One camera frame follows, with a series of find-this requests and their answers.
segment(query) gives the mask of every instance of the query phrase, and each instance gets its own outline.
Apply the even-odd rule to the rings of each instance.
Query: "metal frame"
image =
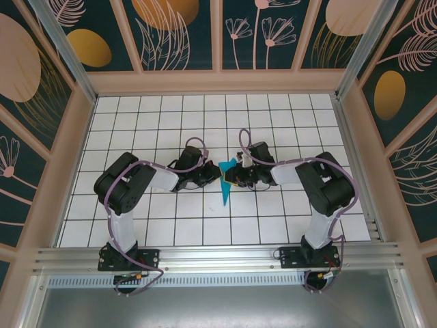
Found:
[[[82,87],[86,97],[89,101],[94,102],[96,100],[96,93],[91,85],[91,81],[71,44],[68,42],[61,25],[56,21],[52,10],[48,6],[48,1],[29,0],[29,4],[45,28],[48,36],[55,44],[71,73],[76,78],[77,83]]]
[[[337,117],[337,121],[339,123],[341,137],[343,138],[343,142],[345,144],[345,150],[348,155],[348,159],[351,162],[350,167],[353,171],[355,180],[357,180],[357,183],[360,187],[361,206],[367,211],[367,214],[369,215],[369,217],[367,217],[366,219],[375,220],[374,223],[376,224],[379,238],[381,241],[385,241],[386,234],[382,226],[381,218],[378,214],[378,211],[376,210],[377,208],[375,200],[369,188],[369,179],[363,165],[363,160],[361,159],[361,156],[359,154],[355,138],[349,129],[350,123],[344,111],[343,103],[336,98],[332,99],[332,102],[335,116]]]
[[[177,274],[309,269],[281,269],[279,260],[273,258],[273,252],[281,246],[299,245],[161,247],[159,267],[166,273]],[[346,243],[344,249],[345,270],[399,269],[404,266],[396,243]],[[99,248],[41,249],[32,269],[36,275],[104,275],[107,273],[97,271],[98,251]]]
[[[341,136],[345,142],[346,152],[354,175],[361,186],[361,202],[370,217],[376,219],[376,225],[385,239],[384,231],[376,211],[375,203],[368,189],[368,180],[363,171],[363,165],[353,135],[349,130],[347,116],[341,102],[333,100],[335,115],[339,122]],[[204,277],[216,279],[231,277],[237,279],[237,284],[248,284],[249,279],[257,279],[250,284],[301,284],[300,277],[305,269],[281,269],[279,260],[275,260],[273,253],[281,246],[286,245],[254,245],[254,246],[212,246],[212,247],[161,247],[160,268],[165,270],[162,286],[174,287],[175,283],[186,279],[184,286],[201,285],[192,282],[190,277]],[[47,248],[40,249],[36,261],[31,266],[34,276],[31,278],[29,292],[25,306],[21,312],[20,325],[17,327],[35,327],[42,309],[45,292],[55,288],[53,284],[67,284],[69,288],[108,288],[110,279],[118,274],[101,273],[97,271],[99,248]],[[343,270],[388,270],[391,277],[402,284],[394,283],[391,279],[396,295],[399,311],[406,327],[420,327],[423,322],[418,307],[412,297],[406,275],[402,275],[404,264],[396,243],[380,241],[348,242],[344,248]],[[268,277],[267,281],[259,282],[260,277]]]
[[[370,21],[366,32],[363,34],[354,54],[352,55],[348,67],[344,72],[338,86],[337,95],[339,99],[343,99],[348,93],[351,85],[355,81],[358,72],[365,63],[367,57],[374,48],[382,31],[384,31],[386,23],[389,21],[398,0],[381,1],[376,13]]]

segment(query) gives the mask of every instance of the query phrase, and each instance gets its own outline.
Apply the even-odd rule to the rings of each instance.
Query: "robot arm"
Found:
[[[325,247],[332,244],[330,227],[335,215],[355,197],[354,187],[338,169],[318,161],[267,165],[274,163],[274,159],[265,142],[251,145],[248,151],[262,163],[253,161],[250,167],[244,165],[246,155],[239,152],[237,158],[240,162],[225,172],[225,180],[239,187],[253,187],[260,180],[272,186],[302,183],[313,214],[309,229],[302,237],[301,253],[307,265],[311,266],[323,256]],[[323,152],[316,158],[339,166],[329,152]]]
[[[206,161],[206,159],[203,165],[189,170],[198,164],[200,158],[201,151],[198,148],[187,146],[180,158],[173,162],[174,170],[185,171],[184,173],[177,174],[168,169],[152,167],[150,165],[138,165],[129,170],[115,185],[109,196],[108,205],[111,212],[111,230],[122,252],[135,259],[139,256],[138,242],[135,238],[133,226],[133,209],[148,187],[177,192],[185,188],[188,182],[193,182],[197,186],[203,187],[221,176],[220,169],[212,161]],[[100,203],[104,203],[106,194],[115,179],[129,165],[137,161],[137,157],[129,152],[125,152],[97,179],[94,185],[94,192],[98,195]],[[121,268],[119,271],[133,269],[132,264],[118,252],[112,238],[107,243],[107,251],[110,253],[110,258],[106,262],[109,260],[109,262]]]

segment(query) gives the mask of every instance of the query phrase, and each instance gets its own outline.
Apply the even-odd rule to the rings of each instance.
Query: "black motor bracket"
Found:
[[[115,179],[130,165],[138,161],[138,158],[129,152],[121,155],[94,184],[94,192],[98,201],[103,204],[109,188]],[[116,185],[109,195],[108,205],[116,215],[133,210],[144,194],[156,170],[149,165],[137,165],[130,169]]]
[[[118,250],[107,243],[99,251],[99,261],[97,270],[102,272],[107,271],[142,271],[143,269],[125,259]],[[138,242],[126,252],[126,255],[133,258],[141,264],[149,267],[158,268],[159,265],[159,249],[139,249]]]
[[[248,147],[248,151],[256,159],[274,163],[274,158],[268,151],[268,145],[264,141],[257,142]],[[237,158],[241,159],[242,156],[242,152],[237,153]],[[260,164],[256,161],[250,167],[243,167],[242,161],[240,161],[235,167],[231,167],[225,172],[224,180],[238,187],[253,188],[258,181],[262,181],[266,185],[276,186],[277,184],[270,173],[272,167],[271,165]]]
[[[340,166],[329,152],[316,157]],[[346,207],[355,197],[350,181],[331,165],[318,161],[305,162],[296,167],[296,172],[312,207],[327,217],[337,209]]]
[[[200,149],[192,146],[185,147],[179,159],[173,161],[174,169],[183,170],[195,166],[200,161],[201,155]],[[220,178],[221,171],[212,161],[204,160],[202,166],[196,167],[194,170],[186,173],[179,173],[178,176],[179,180],[172,190],[173,192],[186,188],[189,182],[193,182],[199,188],[202,188],[217,178]]]

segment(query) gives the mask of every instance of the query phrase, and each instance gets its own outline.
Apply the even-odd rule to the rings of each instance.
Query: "teal paper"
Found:
[[[218,167],[220,167],[222,176],[220,177],[220,184],[221,184],[221,193],[223,195],[223,205],[226,205],[227,198],[229,197],[229,193],[231,192],[231,184],[226,182],[223,177],[225,176],[225,172],[230,169],[231,167],[234,167],[237,165],[237,160],[232,159],[229,162],[220,162],[218,164]]]

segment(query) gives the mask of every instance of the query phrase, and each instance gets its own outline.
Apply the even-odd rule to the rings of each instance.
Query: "purple cable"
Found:
[[[242,141],[242,133],[243,132],[247,133],[247,135],[249,137],[249,142],[248,142],[247,146],[243,145],[243,141]],[[350,184],[352,185],[352,188],[354,188],[354,192],[355,192],[354,200],[352,200],[352,202],[348,206],[346,206],[345,208],[342,208],[335,215],[335,217],[333,219],[333,222],[331,223],[331,225],[329,227],[329,231],[328,231],[328,238],[330,240],[332,240],[332,241],[338,241],[339,239],[341,240],[341,255],[340,255],[340,266],[339,266],[339,271],[340,271],[342,266],[343,266],[344,235],[340,235],[340,236],[334,238],[334,237],[332,237],[332,234],[333,234],[333,230],[334,230],[335,224],[338,222],[340,216],[342,216],[342,214],[344,214],[345,212],[350,210],[356,204],[356,202],[358,201],[358,199],[360,197],[360,191],[359,191],[358,185],[355,182],[355,180],[353,179],[353,177],[351,177],[351,175],[344,168],[342,168],[340,165],[338,165],[336,163],[333,163],[331,161],[328,161],[326,159],[319,159],[317,157],[307,157],[305,159],[290,159],[288,161],[281,161],[281,162],[276,162],[276,163],[261,161],[260,159],[257,159],[254,156],[252,156],[251,153],[247,150],[247,148],[252,145],[252,138],[251,138],[251,133],[249,132],[249,130],[247,130],[246,128],[242,128],[240,130],[240,133],[238,134],[238,139],[239,139],[240,147],[241,147],[242,151],[250,159],[252,159],[253,161],[255,161],[255,162],[259,163],[259,164],[270,165],[270,166],[277,166],[277,165],[285,165],[285,164],[292,164],[292,163],[317,161],[317,162],[325,163],[325,164],[328,164],[328,165],[334,167],[335,169],[339,170],[342,174],[344,174],[345,177],[349,180]],[[308,271],[305,272],[304,288],[306,290],[308,290],[309,292],[313,292],[316,289],[311,287],[307,283],[307,279],[308,279],[308,276],[309,276],[310,273],[311,273],[311,270],[308,270]],[[334,282],[336,281],[336,278],[337,278],[337,276],[335,276],[333,278],[331,283],[327,287],[325,287],[324,290],[328,290],[329,288],[331,288],[333,286]]]
[[[113,231],[112,231],[112,225],[111,225],[111,220],[112,220],[112,214],[111,214],[111,211],[109,210],[109,205],[108,205],[108,200],[109,200],[109,196],[110,196],[110,194],[112,193],[112,191],[114,190],[114,188],[115,188],[115,186],[116,186],[116,184],[124,177],[124,175],[126,174],[126,173],[128,173],[133,167],[135,167],[135,166],[137,166],[137,165],[140,165],[140,164],[144,164],[144,165],[150,165],[150,166],[155,166],[155,167],[159,167],[159,168],[161,168],[161,169],[166,169],[167,171],[170,171],[170,172],[174,172],[174,173],[186,173],[186,172],[190,172],[190,171],[193,171],[194,169],[196,169],[196,168],[198,168],[199,166],[201,166],[202,164],[203,164],[203,160],[205,160],[207,157],[208,157],[208,150],[206,149],[206,145],[205,145],[205,143],[203,142],[203,140],[202,139],[200,139],[200,138],[198,138],[198,137],[192,137],[192,138],[190,138],[190,139],[188,139],[187,141],[186,141],[186,143],[185,143],[185,147],[187,147],[187,145],[188,145],[188,143],[191,141],[191,140],[194,140],[194,139],[196,139],[196,140],[199,140],[200,142],[201,142],[201,144],[202,144],[202,147],[203,147],[203,152],[202,152],[202,156],[201,156],[201,158],[199,159],[199,162],[195,165],[195,166],[193,166],[193,167],[190,167],[189,169],[172,169],[172,168],[170,168],[170,167],[166,167],[166,166],[164,166],[164,165],[161,165],[161,164],[157,164],[157,163],[153,163],[153,162],[149,162],[149,161],[137,161],[137,162],[135,162],[135,163],[132,163],[132,164],[130,164],[115,180],[114,180],[114,182],[112,183],[112,185],[109,187],[109,189],[108,189],[108,192],[107,192],[107,194],[105,195],[105,197],[104,197],[104,201],[103,201],[103,206],[104,206],[104,209],[106,210],[106,212],[108,213],[108,231],[109,231],[109,236],[111,237],[111,240],[114,242],[114,246],[115,246],[115,248],[118,250],[118,252],[125,258],[125,259],[127,259],[127,261],[129,261],[129,262],[132,262],[133,264],[135,264],[135,265],[137,265],[138,267],[141,267],[141,268],[143,268],[143,269],[146,269],[146,270],[149,270],[149,271],[158,271],[160,274],[157,276],[157,277],[155,277],[154,279],[152,279],[151,280],[151,282],[149,282],[148,284],[146,284],[144,287],[141,287],[140,289],[136,289],[136,290],[134,290],[133,292],[131,292],[131,293],[128,293],[128,294],[123,294],[123,293],[121,293],[120,291],[119,291],[119,289],[118,289],[118,287],[119,287],[119,285],[123,282],[123,281],[126,281],[126,280],[120,280],[120,282],[117,284],[117,285],[115,285],[115,291],[117,292],[117,294],[118,294],[118,296],[124,296],[124,297],[129,297],[130,295],[131,296],[134,296],[134,295],[137,295],[137,294],[139,294],[140,292],[143,292],[144,290],[146,290],[150,285],[152,285],[156,280],[158,280],[159,278],[161,278],[162,276],[163,276],[163,274],[164,274],[164,271],[163,270],[161,270],[161,269],[158,269],[158,268],[155,268],[155,267],[153,267],[153,266],[148,266],[148,265],[145,265],[145,264],[142,264],[142,263],[140,263],[140,262],[138,262],[138,261],[136,261],[136,260],[134,260],[133,258],[130,258],[126,253],[124,253],[124,251],[122,250],[122,248],[120,247],[120,245],[119,245],[119,243],[115,240],[115,237],[114,237],[114,233],[113,233]]]

